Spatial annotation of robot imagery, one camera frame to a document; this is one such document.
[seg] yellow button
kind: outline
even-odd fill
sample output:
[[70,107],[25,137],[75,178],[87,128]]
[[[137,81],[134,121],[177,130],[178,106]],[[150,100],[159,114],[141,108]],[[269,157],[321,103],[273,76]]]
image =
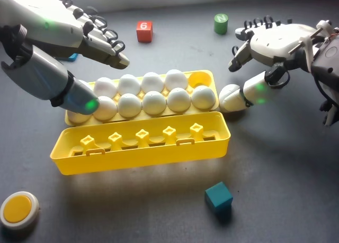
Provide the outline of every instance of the yellow button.
[[24,220],[32,209],[31,200],[24,195],[11,198],[5,205],[4,218],[8,223],[18,223]]

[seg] blue object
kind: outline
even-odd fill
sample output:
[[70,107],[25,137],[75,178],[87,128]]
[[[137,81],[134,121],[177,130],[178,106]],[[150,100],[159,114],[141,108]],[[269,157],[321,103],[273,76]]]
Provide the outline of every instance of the blue object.
[[220,213],[231,207],[233,196],[223,182],[205,191],[205,200],[214,213]]
[[63,61],[71,61],[71,62],[73,62],[73,61],[76,60],[76,58],[78,57],[78,55],[79,55],[79,54],[75,53],[75,54],[73,54],[72,56],[70,56],[69,58],[59,58],[59,57],[57,57],[57,60],[63,60]]

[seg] red block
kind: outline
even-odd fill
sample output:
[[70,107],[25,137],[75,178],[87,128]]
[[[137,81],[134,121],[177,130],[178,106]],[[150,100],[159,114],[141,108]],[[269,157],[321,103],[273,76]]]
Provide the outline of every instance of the red block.
[[140,21],[137,26],[137,38],[141,43],[152,42],[153,24],[149,21]]

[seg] egg carton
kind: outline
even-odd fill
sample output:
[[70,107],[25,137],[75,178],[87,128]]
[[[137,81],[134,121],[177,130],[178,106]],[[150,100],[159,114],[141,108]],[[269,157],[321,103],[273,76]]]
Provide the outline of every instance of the egg carton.
[[230,132],[220,112],[64,130],[51,159],[64,175],[222,157]]
[[[216,97],[216,102],[215,104],[206,110],[203,109],[199,109],[196,108],[192,103],[191,106],[184,112],[174,112],[172,111],[170,108],[168,108],[168,106],[166,107],[166,109],[158,114],[158,115],[149,115],[147,114],[145,111],[141,111],[138,115],[132,117],[132,118],[125,118],[123,116],[121,116],[119,114],[119,112],[117,112],[117,114],[112,117],[109,120],[106,121],[100,121],[97,120],[94,116],[91,116],[87,121],[83,122],[83,123],[74,123],[71,120],[69,120],[67,113],[65,114],[65,122],[68,125],[71,126],[79,126],[79,125],[96,125],[96,124],[103,124],[103,123],[110,123],[110,122],[118,122],[118,121],[126,121],[126,120],[140,120],[140,119],[151,119],[151,118],[158,118],[158,117],[163,117],[163,116],[169,116],[169,115],[177,115],[177,114],[192,114],[192,113],[201,113],[201,112],[206,112],[206,111],[213,111],[216,108],[218,108],[219,106],[219,101],[218,101],[218,94],[217,94],[217,90],[216,90],[216,86],[215,86],[215,82],[214,82],[214,78],[213,78],[213,74],[211,71],[208,70],[197,70],[197,71],[188,71],[188,72],[184,72],[184,75],[186,76],[186,78],[188,79],[188,87],[186,88],[186,91],[188,92],[189,96],[192,96],[192,93],[194,91],[194,89],[200,85],[204,85],[204,86],[208,86],[214,93],[215,97]],[[159,75],[160,78],[164,81],[166,75]],[[142,82],[143,77],[137,77],[137,79],[139,80],[139,82]],[[115,79],[112,80],[112,82],[115,84],[115,86],[118,86],[119,83],[119,79]],[[95,82],[91,82],[88,83],[90,85],[90,87],[93,89]],[[170,93],[170,91],[164,87],[163,91],[161,92],[161,94],[163,96],[165,96],[166,100],[168,97],[168,94]],[[145,93],[143,91],[141,91],[137,97],[140,99],[140,101],[142,102],[142,99],[144,98]],[[120,99],[121,95],[118,93],[115,97],[113,97],[113,101],[118,103],[119,99]]]

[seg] table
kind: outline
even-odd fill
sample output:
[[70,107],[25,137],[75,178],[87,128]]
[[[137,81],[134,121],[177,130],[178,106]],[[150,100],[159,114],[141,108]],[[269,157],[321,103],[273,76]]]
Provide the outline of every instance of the table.
[[[252,0],[103,14],[126,43],[131,65],[112,69],[82,56],[65,63],[94,81],[169,69],[208,69],[217,90],[242,85],[268,69],[251,61],[227,68],[234,30],[267,14],[286,23],[339,25],[338,0]],[[213,31],[217,13],[229,16],[225,36]],[[141,44],[136,24],[152,20],[154,38]],[[11,62],[0,50],[0,58]],[[324,101],[313,79],[291,71],[291,82],[269,103],[227,115],[231,131],[224,158],[63,176],[49,155],[64,123],[52,108],[18,88],[3,73],[0,96],[0,200],[17,191],[36,195],[35,229],[1,242],[335,242],[339,237],[339,124],[322,126]],[[220,224],[204,203],[204,190],[223,181],[234,196],[232,215]]]

